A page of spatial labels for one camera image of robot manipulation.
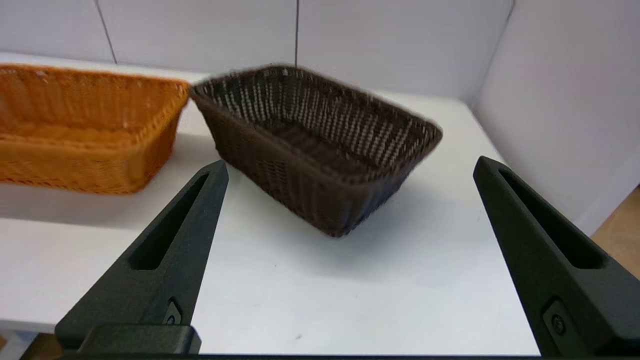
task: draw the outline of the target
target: wooden floor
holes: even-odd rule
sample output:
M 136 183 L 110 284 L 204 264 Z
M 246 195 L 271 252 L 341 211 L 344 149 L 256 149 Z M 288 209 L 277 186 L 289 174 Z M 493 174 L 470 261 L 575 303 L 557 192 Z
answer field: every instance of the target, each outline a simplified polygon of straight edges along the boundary
M 618 206 L 591 239 L 640 279 L 640 187 Z
M 601 248 L 640 279 L 640 188 L 611 214 L 591 237 Z M 0 349 L 4 339 L 0 338 Z M 62 349 L 53 335 L 41 334 L 22 360 L 53 360 Z

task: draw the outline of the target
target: basket rim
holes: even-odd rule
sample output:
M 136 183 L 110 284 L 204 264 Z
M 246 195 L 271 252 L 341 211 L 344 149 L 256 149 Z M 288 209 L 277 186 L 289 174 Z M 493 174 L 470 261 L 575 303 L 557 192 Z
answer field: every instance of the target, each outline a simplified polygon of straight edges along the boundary
M 224 106 L 220 106 L 215 102 L 212 102 L 207 97 L 200 95 L 196 92 L 199 88 L 202 88 L 203 86 L 211 83 L 216 83 L 219 81 L 223 81 L 223 80 L 233 78 L 233 77 L 238 77 L 238 76 L 247 76 L 252 73 L 262 72 L 264 70 L 269 70 L 269 69 L 302 70 L 303 72 L 306 72 L 307 74 L 311 75 L 312 77 L 318 80 L 332 83 L 332 85 L 336 86 L 337 88 L 342 88 L 343 90 L 349 90 L 354 93 L 357 93 L 358 95 L 366 96 L 368 100 L 373 101 L 378 105 L 392 108 L 394 111 L 398 111 L 402 115 L 413 117 L 417 120 L 422 121 L 423 123 L 425 123 L 425 125 L 430 127 L 431 130 L 434 132 L 433 139 L 432 141 L 427 142 L 421 151 L 416 152 L 412 157 L 405 159 L 403 162 L 401 162 L 397 166 L 390 167 L 389 169 L 370 171 L 365 174 L 355 174 L 355 175 L 345 174 L 342 172 L 338 172 L 329 166 L 321 164 L 314 158 L 306 155 L 304 152 L 293 147 L 292 145 L 285 142 L 281 138 L 273 135 L 267 129 L 264 129 L 263 127 L 258 126 L 249 120 L 246 120 L 236 114 L 233 114 Z M 368 92 L 367 90 L 363 90 L 362 88 L 359 88 L 357 86 L 345 84 L 330 76 L 326 76 L 316 71 L 309 70 L 306 67 L 296 66 L 296 65 L 287 64 L 287 63 L 271 63 L 269 65 L 263 65 L 260 67 L 254 67 L 246 70 L 233 71 L 222 76 L 205 79 L 203 81 L 200 81 L 190 86 L 189 96 L 196 102 L 198 106 L 205 106 L 209 110 L 215 111 L 216 113 L 219 113 L 220 115 L 223 115 L 226 118 L 234 122 L 237 122 L 238 124 L 244 127 L 250 127 L 256 130 L 256 134 L 259 137 L 261 137 L 263 141 L 265 141 L 266 143 L 269 143 L 271 146 L 276 147 L 276 149 L 278 149 L 283 155 L 291 156 L 292 153 L 295 154 L 296 159 L 298 159 L 298 161 L 293 161 L 289 165 L 303 167 L 305 171 L 313 172 L 314 176 L 322 177 L 324 181 L 330 181 L 331 183 L 341 185 L 342 187 L 349 187 L 349 188 L 368 187 L 368 186 L 371 186 L 372 184 L 384 182 L 384 180 L 388 177 L 398 176 L 400 174 L 405 173 L 407 170 L 413 169 L 431 151 L 433 151 L 433 149 L 440 143 L 443 136 L 442 128 L 438 124 L 436 124 L 435 121 L 433 121 L 432 119 L 428 119 L 425 116 L 411 112 L 410 110 L 407 110 L 401 105 L 388 102 L 382 99 L 381 97 L 374 95 Z
M 86 70 L 75 69 L 70 67 L 55 67 L 49 65 L 37 65 L 37 64 L 21 64 L 21 63 L 0 63 L 0 72 L 4 70 L 26 70 L 31 72 L 49 71 L 57 73 L 69 73 L 69 74 L 85 74 L 93 76 L 105 76 L 109 78 L 124 78 L 128 81 L 134 81 L 138 79 L 161 81 L 166 83 L 173 83 L 177 86 L 177 96 L 173 97 L 171 101 L 162 103 L 163 106 L 158 107 L 151 119 L 139 130 L 134 133 L 129 133 L 124 140 L 114 142 L 87 142 L 87 141 L 71 141 L 64 139 L 42 139 L 32 138 L 29 136 L 21 135 L 7 135 L 0 133 L 0 147 L 13 148 L 20 147 L 25 150 L 28 149 L 42 149 L 43 147 L 50 148 L 52 151 L 72 151 L 72 152 L 100 152 L 100 153 L 123 153 L 132 152 L 136 149 L 143 148 L 153 141 L 155 136 L 164 130 L 171 119 L 185 107 L 188 99 L 190 86 L 189 82 L 183 79 L 175 78 L 163 78 L 159 76 L 146 76 L 141 74 L 131 73 L 117 73 L 105 70 Z M 110 130 L 98 130 L 91 129 L 91 131 L 108 132 Z

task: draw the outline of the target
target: basket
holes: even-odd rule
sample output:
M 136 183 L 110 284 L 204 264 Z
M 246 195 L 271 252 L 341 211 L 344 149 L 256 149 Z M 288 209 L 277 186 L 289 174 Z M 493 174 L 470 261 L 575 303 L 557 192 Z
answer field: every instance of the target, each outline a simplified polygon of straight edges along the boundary
M 434 124 L 290 65 L 191 87 L 220 156 L 330 236 L 393 195 L 442 138 Z
M 171 154 L 189 84 L 0 65 L 0 181 L 134 193 Z

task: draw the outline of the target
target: table surface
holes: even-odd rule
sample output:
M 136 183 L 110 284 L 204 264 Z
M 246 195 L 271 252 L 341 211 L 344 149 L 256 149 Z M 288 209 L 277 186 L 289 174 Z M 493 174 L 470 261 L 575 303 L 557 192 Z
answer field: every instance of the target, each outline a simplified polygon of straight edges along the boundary
M 0 53 L 7 62 L 207 76 Z M 497 151 L 462 102 L 376 94 L 434 119 L 440 145 L 337 240 L 229 167 L 192 321 L 201 352 L 539 354 L 472 179 L 478 157 L 501 160 Z M 0 184 L 0 328 L 52 332 L 189 178 L 219 158 L 190 101 L 171 158 L 136 195 Z

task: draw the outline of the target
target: orange wicker basket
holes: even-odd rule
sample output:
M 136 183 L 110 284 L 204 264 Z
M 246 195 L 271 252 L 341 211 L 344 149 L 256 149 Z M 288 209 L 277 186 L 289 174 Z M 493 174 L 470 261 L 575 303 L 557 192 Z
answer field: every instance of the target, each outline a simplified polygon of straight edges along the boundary
M 169 158 L 189 84 L 0 65 L 0 181 L 140 191 Z

